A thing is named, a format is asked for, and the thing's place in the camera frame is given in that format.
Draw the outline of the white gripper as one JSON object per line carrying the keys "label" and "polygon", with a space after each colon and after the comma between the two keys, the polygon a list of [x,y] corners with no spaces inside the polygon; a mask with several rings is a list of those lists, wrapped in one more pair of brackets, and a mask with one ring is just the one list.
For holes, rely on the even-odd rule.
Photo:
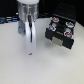
{"label": "white gripper", "polygon": [[31,16],[34,22],[38,18],[39,0],[17,0],[17,3],[18,15],[20,18],[20,21],[18,22],[18,33],[21,36],[25,36],[25,22],[27,21],[28,16]]}

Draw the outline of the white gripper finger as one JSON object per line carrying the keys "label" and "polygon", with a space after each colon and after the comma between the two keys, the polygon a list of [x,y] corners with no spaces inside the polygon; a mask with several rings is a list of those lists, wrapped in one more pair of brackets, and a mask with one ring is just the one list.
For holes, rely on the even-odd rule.
{"label": "white gripper finger", "polygon": [[31,16],[28,16],[27,21],[25,22],[26,30],[26,50],[33,50],[33,53],[36,50],[36,29],[34,21]]}

